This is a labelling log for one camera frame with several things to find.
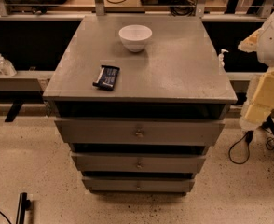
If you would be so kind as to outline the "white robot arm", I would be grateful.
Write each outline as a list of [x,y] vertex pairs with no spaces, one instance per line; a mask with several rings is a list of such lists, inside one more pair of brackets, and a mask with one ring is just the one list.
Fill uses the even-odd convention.
[[238,49],[255,52],[257,60],[268,67],[264,74],[251,79],[241,110],[240,127],[243,131],[254,131],[274,109],[274,12],[238,44]]

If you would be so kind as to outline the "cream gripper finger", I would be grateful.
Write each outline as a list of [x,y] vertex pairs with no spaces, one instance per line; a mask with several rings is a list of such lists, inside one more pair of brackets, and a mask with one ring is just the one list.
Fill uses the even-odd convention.
[[254,75],[249,83],[246,101],[242,106],[240,127],[254,131],[261,126],[274,109],[274,68],[262,75]]
[[261,52],[261,34],[263,30],[261,28],[255,30],[248,37],[242,40],[238,44],[238,50],[244,52]]

